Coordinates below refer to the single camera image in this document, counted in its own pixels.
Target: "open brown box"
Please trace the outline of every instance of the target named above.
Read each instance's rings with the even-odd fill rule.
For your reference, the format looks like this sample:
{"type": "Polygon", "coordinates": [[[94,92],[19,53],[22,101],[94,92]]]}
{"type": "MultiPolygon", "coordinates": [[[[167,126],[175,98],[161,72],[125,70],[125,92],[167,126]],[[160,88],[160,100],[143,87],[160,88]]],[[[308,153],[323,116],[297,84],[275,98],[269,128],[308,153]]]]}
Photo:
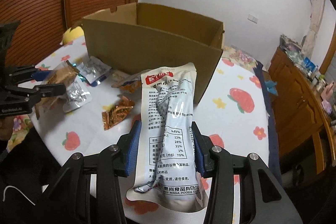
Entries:
{"type": "Polygon", "coordinates": [[[130,3],[81,20],[89,55],[130,75],[192,62],[201,100],[223,52],[223,22],[163,5],[130,3]]]}

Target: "plastic food wrapper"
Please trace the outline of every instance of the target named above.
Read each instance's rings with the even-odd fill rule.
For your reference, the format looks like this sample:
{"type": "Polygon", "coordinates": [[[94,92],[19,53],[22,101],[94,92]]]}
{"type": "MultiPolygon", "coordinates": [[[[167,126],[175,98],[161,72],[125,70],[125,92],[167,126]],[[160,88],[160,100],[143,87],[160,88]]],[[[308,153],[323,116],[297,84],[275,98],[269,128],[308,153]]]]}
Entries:
{"type": "Polygon", "coordinates": [[[112,84],[111,87],[113,88],[120,88],[123,91],[133,93],[136,91],[139,87],[141,87],[141,74],[146,73],[150,70],[144,70],[142,72],[139,72],[137,74],[131,75],[125,79],[122,79],[121,81],[112,84]]]}
{"type": "Polygon", "coordinates": [[[142,127],[129,200],[197,212],[208,197],[195,168],[191,131],[196,69],[192,63],[142,74],[142,127]]]}
{"type": "Polygon", "coordinates": [[[77,65],[77,69],[90,85],[96,86],[106,79],[106,74],[111,70],[111,67],[101,62],[98,58],[90,56],[88,61],[77,65]]]}
{"type": "Polygon", "coordinates": [[[81,106],[91,102],[92,96],[87,90],[79,76],[77,76],[72,84],[67,87],[67,101],[63,105],[65,113],[71,112],[81,106]]]}
{"type": "Polygon", "coordinates": [[[104,130],[108,130],[114,125],[121,122],[126,116],[130,113],[130,111],[134,107],[134,102],[128,100],[125,96],[121,98],[118,105],[112,107],[108,111],[104,111],[101,113],[104,130]]]}
{"type": "MultiPolygon", "coordinates": [[[[78,75],[78,70],[74,68],[69,61],[60,63],[41,83],[46,84],[61,84],[63,83],[68,88],[78,75]]],[[[45,112],[57,101],[60,96],[42,98],[39,103],[35,105],[36,118],[40,118],[40,112],[45,112]]]]}

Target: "white vacuum-sealed food package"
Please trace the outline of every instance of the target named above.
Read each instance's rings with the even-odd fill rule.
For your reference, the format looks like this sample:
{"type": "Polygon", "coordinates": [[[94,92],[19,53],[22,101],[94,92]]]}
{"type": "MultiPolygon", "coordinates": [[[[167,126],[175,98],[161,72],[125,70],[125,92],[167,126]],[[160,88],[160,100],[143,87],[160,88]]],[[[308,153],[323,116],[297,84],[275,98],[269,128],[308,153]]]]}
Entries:
{"type": "Polygon", "coordinates": [[[208,197],[195,168],[191,131],[196,80],[194,64],[148,71],[142,79],[142,127],[135,183],[129,200],[197,212],[208,197]]]}

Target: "nutrition facts table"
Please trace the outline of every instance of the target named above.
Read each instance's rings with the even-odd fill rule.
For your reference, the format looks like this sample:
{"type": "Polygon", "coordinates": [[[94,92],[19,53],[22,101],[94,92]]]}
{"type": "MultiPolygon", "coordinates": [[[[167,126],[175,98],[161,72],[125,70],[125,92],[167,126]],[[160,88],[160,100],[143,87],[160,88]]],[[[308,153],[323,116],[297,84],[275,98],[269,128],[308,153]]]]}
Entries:
{"type": "Polygon", "coordinates": [[[149,144],[150,165],[156,165],[159,159],[187,159],[182,129],[165,126],[164,136],[149,138],[149,144]]]}

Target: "white cable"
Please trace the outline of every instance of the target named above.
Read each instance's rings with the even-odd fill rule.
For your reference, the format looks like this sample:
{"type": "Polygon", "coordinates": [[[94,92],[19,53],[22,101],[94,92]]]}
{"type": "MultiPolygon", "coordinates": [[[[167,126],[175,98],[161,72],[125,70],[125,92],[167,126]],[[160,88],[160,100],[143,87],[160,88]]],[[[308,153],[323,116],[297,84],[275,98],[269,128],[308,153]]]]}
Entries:
{"type": "Polygon", "coordinates": [[[2,201],[5,201],[5,199],[6,199],[6,190],[7,190],[8,188],[14,188],[14,189],[18,190],[18,191],[19,191],[19,192],[20,192],[26,199],[29,200],[29,202],[30,202],[32,205],[35,206],[35,203],[34,203],[33,201],[31,201],[31,200],[30,200],[24,193],[22,193],[20,189],[17,189],[15,186],[12,186],[12,185],[8,185],[8,186],[6,186],[6,188],[4,189],[4,191],[3,191],[3,200],[2,200],[2,201]]]}

